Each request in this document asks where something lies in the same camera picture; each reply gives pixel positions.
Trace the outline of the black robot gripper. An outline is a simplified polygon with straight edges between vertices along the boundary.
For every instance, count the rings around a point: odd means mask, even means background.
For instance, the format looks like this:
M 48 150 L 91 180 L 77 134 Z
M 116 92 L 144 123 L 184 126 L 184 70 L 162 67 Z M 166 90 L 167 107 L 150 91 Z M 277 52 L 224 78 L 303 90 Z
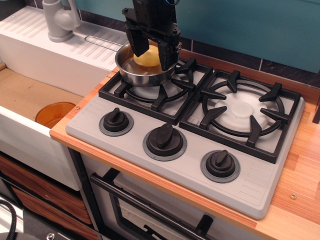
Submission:
M 140 57 L 149 49 L 149 40 L 158 44 L 161 69 L 167 71 L 179 59 L 180 29 L 176 18 L 178 0 L 134 0 L 125 7 L 126 35 L 133 53 Z

